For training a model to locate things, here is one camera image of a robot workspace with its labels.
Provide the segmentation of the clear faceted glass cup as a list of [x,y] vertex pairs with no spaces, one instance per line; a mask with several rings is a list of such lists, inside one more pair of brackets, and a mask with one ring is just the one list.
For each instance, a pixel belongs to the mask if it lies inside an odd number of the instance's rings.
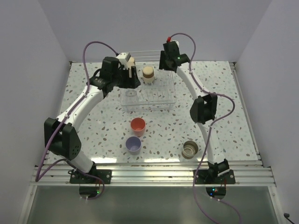
[[127,90],[125,92],[125,103],[126,105],[135,105],[139,102],[139,98],[137,95],[137,91],[135,90]]

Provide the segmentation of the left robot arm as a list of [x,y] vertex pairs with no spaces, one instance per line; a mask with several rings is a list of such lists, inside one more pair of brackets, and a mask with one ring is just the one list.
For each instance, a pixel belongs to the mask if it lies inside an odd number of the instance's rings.
[[110,93],[114,87],[135,89],[141,82],[137,76],[135,61],[129,53],[116,57],[107,56],[101,68],[89,77],[86,87],[68,109],[55,119],[48,118],[44,123],[46,148],[53,154],[68,161],[81,171],[80,177],[86,183],[97,178],[93,161],[81,150],[78,130],[91,110]]

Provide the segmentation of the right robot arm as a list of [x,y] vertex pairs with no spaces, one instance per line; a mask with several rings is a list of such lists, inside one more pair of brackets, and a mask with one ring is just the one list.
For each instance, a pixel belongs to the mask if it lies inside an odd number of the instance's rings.
[[212,129],[215,121],[218,97],[202,88],[199,78],[187,71],[184,66],[191,66],[191,60],[186,54],[180,54],[178,43],[167,40],[163,44],[160,54],[159,69],[175,72],[186,84],[193,98],[190,108],[190,116],[194,123],[198,124],[206,147],[208,169],[204,183],[219,183],[229,172],[229,164],[223,149],[220,147],[217,133]]

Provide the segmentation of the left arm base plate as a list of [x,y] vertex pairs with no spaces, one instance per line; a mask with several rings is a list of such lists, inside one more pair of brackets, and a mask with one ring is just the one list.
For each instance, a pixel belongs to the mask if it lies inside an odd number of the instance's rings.
[[77,170],[69,170],[71,184],[110,184],[112,178],[112,170],[96,169],[91,173],[83,174]]

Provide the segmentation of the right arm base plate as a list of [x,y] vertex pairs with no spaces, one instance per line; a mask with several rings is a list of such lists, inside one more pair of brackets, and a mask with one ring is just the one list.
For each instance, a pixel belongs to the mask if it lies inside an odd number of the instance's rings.
[[193,170],[193,175],[195,176],[195,184],[236,184],[232,169],[218,177],[212,177],[207,169],[199,169],[197,172]]

